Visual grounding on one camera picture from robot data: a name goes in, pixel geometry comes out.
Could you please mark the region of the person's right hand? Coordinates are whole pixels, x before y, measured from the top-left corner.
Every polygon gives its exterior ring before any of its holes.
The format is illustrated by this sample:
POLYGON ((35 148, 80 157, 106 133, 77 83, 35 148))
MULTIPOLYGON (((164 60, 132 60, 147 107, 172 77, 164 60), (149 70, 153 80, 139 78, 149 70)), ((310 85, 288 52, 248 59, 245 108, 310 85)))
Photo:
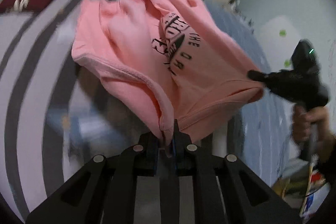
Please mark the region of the person's right hand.
POLYGON ((327 152, 335 145, 335 136, 331 132, 329 109, 316 107, 306 111, 302 106, 295 105, 293 109, 292 138, 296 144, 307 141, 313 133, 313 126, 317 126, 316 152, 327 152))

